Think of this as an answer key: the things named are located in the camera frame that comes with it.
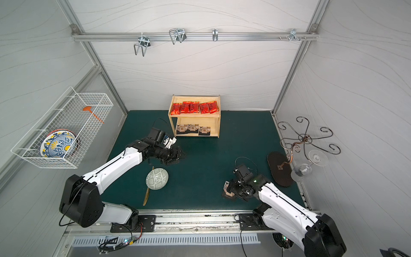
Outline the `red tea bag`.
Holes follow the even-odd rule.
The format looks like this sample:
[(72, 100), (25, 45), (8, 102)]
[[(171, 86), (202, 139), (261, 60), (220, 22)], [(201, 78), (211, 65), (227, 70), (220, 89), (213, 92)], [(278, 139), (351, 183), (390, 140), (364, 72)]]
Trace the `red tea bag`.
[(198, 114), (200, 113), (200, 103), (198, 101), (192, 101), (189, 105), (189, 113), (190, 114)]
[(208, 107), (209, 107), (209, 112), (210, 112), (211, 114), (219, 111), (219, 107), (218, 107), (217, 101), (208, 102)]
[(182, 108), (181, 103), (173, 103), (171, 106), (170, 115), (172, 116), (172, 115), (181, 114), (181, 108)]
[(209, 103), (201, 103), (201, 104), (199, 104), (199, 106), (200, 106), (201, 114), (209, 114), (210, 113)]
[(180, 113), (189, 114), (191, 109), (191, 102), (185, 101), (181, 104)]

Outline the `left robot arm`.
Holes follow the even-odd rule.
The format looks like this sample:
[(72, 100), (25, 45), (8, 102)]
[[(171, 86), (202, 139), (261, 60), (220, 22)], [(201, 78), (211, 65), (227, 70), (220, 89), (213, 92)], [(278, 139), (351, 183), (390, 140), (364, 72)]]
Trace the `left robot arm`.
[(178, 163), (183, 152), (175, 145), (176, 141), (175, 137), (153, 127), (147, 137), (128, 144), (99, 168), (82, 176), (72, 175), (65, 182), (60, 213), (83, 228), (97, 223), (116, 223), (135, 231), (139, 226), (138, 210), (104, 202), (101, 195), (123, 174), (150, 157), (163, 165)]

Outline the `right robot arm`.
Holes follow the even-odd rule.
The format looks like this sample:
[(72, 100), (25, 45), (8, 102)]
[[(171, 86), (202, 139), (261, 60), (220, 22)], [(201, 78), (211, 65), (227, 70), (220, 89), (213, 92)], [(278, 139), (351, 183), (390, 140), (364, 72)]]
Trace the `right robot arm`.
[(341, 257), (347, 247), (335, 221), (328, 215), (318, 215), (285, 195), (263, 175), (254, 175), (241, 164), (233, 170), (236, 179), (229, 182), (227, 192), (247, 201), (262, 202), (253, 210), (258, 226), (276, 230), (299, 246), (306, 257)]

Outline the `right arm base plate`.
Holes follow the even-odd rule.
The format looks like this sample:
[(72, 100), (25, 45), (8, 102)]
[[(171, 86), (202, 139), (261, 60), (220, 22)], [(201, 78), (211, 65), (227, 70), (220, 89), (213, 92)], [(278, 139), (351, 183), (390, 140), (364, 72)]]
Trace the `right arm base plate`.
[(234, 220), (239, 223), (241, 231), (268, 231), (262, 218), (256, 214), (235, 214)]

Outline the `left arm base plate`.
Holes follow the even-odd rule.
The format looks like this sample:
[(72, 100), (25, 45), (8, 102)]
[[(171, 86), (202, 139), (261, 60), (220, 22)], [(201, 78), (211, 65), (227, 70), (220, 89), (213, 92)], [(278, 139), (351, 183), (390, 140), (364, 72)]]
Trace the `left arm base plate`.
[(134, 215), (125, 224), (112, 223), (111, 233), (154, 232), (156, 215)]

